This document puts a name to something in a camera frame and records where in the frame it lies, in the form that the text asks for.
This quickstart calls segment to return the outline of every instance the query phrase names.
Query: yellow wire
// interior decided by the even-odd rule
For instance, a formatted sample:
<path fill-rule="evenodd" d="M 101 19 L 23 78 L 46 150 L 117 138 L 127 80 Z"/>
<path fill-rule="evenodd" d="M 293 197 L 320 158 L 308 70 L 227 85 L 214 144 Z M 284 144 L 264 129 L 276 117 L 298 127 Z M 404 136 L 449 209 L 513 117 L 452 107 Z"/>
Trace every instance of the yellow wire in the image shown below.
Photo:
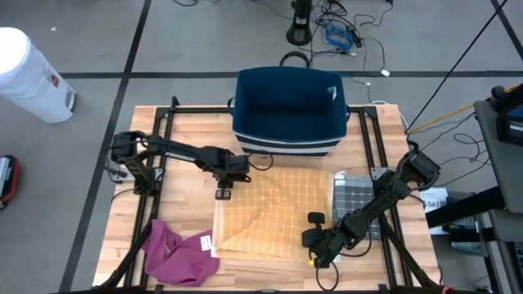
<path fill-rule="evenodd" d="M 515 86 L 512 86 L 512 87 L 508 87 L 508 88 L 505 89 L 505 92 L 512 91 L 512 90 L 514 90 L 514 89 L 515 89 L 516 87 L 518 87 L 518 86 L 520 86 L 520 85 L 515 85 Z M 417 131 L 417 130 L 421 130 L 421 129 L 425 128 L 425 127 L 431 126 L 431 125 L 433 125 L 433 124 L 439 122 L 439 121 L 442 120 L 442 119 L 450 118 L 451 116 L 454 116 L 454 115 L 456 115 L 456 114 L 460 114 L 460 113 L 462 113 L 463 111 L 472 108 L 472 106 L 473 106 L 473 105 L 467 105 L 467 106 L 462 107 L 462 108 L 460 108 L 460 109 L 458 109 L 458 110 L 456 110 L 456 111 L 453 111 L 453 112 L 451 112 L 451 113 L 444 114 L 444 115 L 442 115 L 442 116 L 440 116 L 440 117 L 438 117 L 438 118 L 436 118 L 436 119 L 431 120 L 430 122 L 424 123 L 423 125 L 421 125 L 421 126 L 419 126 L 419 127 L 415 127 L 414 129 L 407 131 L 407 135 L 410 135 L 410 134 L 414 133 L 414 132 Z"/>

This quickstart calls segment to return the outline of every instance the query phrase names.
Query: navy blue cooler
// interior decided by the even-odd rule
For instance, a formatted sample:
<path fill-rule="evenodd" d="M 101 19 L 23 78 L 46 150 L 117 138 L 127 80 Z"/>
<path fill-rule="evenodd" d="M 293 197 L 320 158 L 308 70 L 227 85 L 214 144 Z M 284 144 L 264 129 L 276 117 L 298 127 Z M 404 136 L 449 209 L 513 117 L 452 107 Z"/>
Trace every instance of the navy blue cooler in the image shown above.
<path fill-rule="evenodd" d="M 325 156 L 346 136 L 342 78 L 298 67 L 239 72 L 233 131 L 245 153 Z"/>

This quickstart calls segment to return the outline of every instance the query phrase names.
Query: gray cloth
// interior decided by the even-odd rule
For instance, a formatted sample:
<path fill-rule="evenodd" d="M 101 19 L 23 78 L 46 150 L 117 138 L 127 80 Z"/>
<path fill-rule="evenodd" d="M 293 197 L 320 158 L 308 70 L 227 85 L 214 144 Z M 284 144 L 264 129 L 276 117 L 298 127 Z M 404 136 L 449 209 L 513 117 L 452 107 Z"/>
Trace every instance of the gray cloth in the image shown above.
<path fill-rule="evenodd" d="M 350 176 L 340 171 L 334 177 L 333 223 L 337 224 L 346 213 L 363 208 L 373 198 L 373 182 L 370 176 Z M 370 232 L 373 239 L 381 239 L 378 220 L 371 223 Z"/>

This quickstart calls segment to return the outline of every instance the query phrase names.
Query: pink cloth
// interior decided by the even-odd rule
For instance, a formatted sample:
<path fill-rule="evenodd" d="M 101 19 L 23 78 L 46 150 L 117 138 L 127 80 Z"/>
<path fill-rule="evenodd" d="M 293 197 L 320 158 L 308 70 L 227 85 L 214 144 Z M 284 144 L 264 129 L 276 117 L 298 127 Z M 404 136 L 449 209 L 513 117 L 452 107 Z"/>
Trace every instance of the pink cloth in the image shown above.
<path fill-rule="evenodd" d="M 153 220 L 150 236 L 142 249 L 147 254 L 145 272 L 161 283 L 185 287 L 200 287 L 216 273 L 220 260 L 211 257 L 211 251 L 202 251 L 200 237 L 210 235 L 203 232 L 182 240 L 161 220 Z"/>

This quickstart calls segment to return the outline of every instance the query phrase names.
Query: wooden table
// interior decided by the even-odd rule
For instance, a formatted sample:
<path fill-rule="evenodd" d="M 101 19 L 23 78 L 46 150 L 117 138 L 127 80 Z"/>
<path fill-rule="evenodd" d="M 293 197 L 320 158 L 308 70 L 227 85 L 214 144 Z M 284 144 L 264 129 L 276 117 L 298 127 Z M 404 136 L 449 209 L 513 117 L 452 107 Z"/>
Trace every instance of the wooden table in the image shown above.
<path fill-rule="evenodd" d="M 387 160 L 393 167 L 407 152 L 400 112 L 396 105 L 379 105 L 378 119 L 387 152 Z M 132 118 L 131 130 L 151 133 L 157 106 L 137 106 Z M 171 140 L 189 145 L 215 145 L 241 154 L 238 141 L 231 131 L 232 117 L 229 114 L 175 114 Z M 378 151 L 370 120 L 368 121 L 375 161 L 379 163 Z M 266 163 L 266 158 L 252 157 L 253 163 Z M 358 115 L 352 115 L 348 123 L 348 134 L 335 151 L 325 158 L 299 158 L 275 156 L 275 165 L 284 167 L 313 167 L 351 174 L 368 175 L 364 143 Z M 115 193 L 132 187 L 132 183 L 118 185 Z M 214 191 L 216 181 L 210 173 L 201 172 L 191 163 L 168 160 L 159 219 L 167 222 L 171 230 L 184 238 L 212 228 L 214 213 Z M 147 211 L 152 201 L 148 202 Z M 136 216 L 138 196 L 133 193 L 119 195 L 113 202 L 105 231 L 94 285 L 103 283 L 118 266 L 130 247 L 132 229 Z M 406 247 L 420 266 L 434 280 L 440 273 L 427 227 L 422 204 L 407 198 L 398 203 L 401 226 Z M 362 242 L 353 252 L 367 247 Z M 403 283 L 400 260 L 392 247 L 398 283 Z M 140 277 L 143 256 L 137 257 L 134 281 Z M 337 290 L 373 290 L 379 283 L 387 282 L 381 242 L 373 242 L 372 250 L 361 258 L 343 257 L 337 264 L 340 282 Z M 333 268 L 322 269 L 320 280 L 331 287 L 335 278 Z M 148 287 L 153 289 L 154 278 L 149 278 Z M 181 289 L 166 285 L 168 289 Z M 307 263 L 235 261 L 221 260 L 220 269 L 204 285 L 203 290 L 319 290 L 315 281 L 315 269 Z"/>

